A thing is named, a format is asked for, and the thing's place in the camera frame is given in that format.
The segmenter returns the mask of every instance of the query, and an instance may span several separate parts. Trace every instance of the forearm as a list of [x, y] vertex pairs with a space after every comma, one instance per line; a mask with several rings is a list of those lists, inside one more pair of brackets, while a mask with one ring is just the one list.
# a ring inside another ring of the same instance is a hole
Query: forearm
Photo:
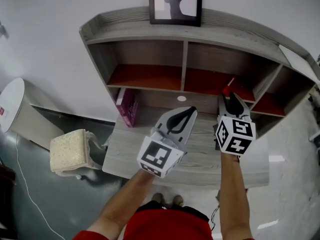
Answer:
[[220, 224], [221, 233], [250, 234], [250, 209], [245, 184], [235, 155], [221, 154]]
[[98, 232], [109, 240], [117, 239], [147, 196], [155, 176], [139, 170], [104, 206], [89, 231]]

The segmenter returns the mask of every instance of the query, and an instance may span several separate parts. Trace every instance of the framed picture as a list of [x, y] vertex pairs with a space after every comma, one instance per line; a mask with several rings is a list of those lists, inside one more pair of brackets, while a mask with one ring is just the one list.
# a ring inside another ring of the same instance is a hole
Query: framed picture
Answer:
[[150, 23], [200, 27], [202, 0], [149, 0]]

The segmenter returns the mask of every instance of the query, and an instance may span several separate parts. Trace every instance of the red shirt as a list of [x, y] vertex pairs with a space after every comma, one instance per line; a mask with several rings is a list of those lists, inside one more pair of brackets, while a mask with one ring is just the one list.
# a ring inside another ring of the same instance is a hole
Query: red shirt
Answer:
[[[123, 240], [212, 240], [211, 229], [203, 219], [172, 209], [149, 209], [135, 213], [128, 222]], [[73, 240], [107, 240], [90, 231], [81, 231]]]

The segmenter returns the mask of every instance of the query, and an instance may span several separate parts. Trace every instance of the white round object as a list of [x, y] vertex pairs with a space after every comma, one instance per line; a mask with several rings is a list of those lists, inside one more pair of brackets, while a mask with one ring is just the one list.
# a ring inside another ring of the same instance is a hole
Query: white round object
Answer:
[[0, 94], [0, 107], [3, 115], [0, 115], [1, 130], [6, 133], [15, 121], [21, 109], [25, 95], [25, 82], [22, 78], [11, 81]]
[[185, 96], [179, 96], [177, 99], [180, 102], [185, 102], [187, 100], [187, 98]]

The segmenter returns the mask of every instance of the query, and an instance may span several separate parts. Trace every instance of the white cable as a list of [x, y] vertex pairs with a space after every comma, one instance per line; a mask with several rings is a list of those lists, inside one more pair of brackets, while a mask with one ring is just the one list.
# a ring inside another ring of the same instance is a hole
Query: white cable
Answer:
[[49, 223], [47, 222], [47, 219], [46, 217], [44, 216], [44, 214], [42, 213], [42, 211], [40, 210], [39, 206], [32, 200], [31, 196], [30, 196], [30, 193], [29, 193], [29, 189], [28, 189], [28, 185], [27, 185], [27, 181], [26, 181], [26, 178], [22, 172], [22, 169], [21, 169], [21, 166], [20, 166], [20, 163], [19, 163], [19, 151], [18, 151], [18, 145], [17, 145], [17, 140], [18, 140], [18, 134], [16, 134], [16, 137], [15, 137], [15, 149], [16, 149], [16, 159], [17, 159], [17, 162], [18, 162], [18, 165], [19, 165], [19, 168], [20, 168], [20, 172], [21, 172], [21, 175], [22, 175], [22, 178], [24, 179], [24, 182], [25, 182], [25, 187], [26, 187], [26, 191], [28, 193], [28, 196], [31, 200], [31, 202], [38, 208], [39, 212], [41, 213], [42, 217], [44, 218], [44, 221], [45, 223], [48, 225], [49, 229], [55, 233], [57, 236], [59, 236], [60, 238], [62, 238], [63, 240], [66, 240], [62, 235], [58, 234], [56, 231], [54, 231]]

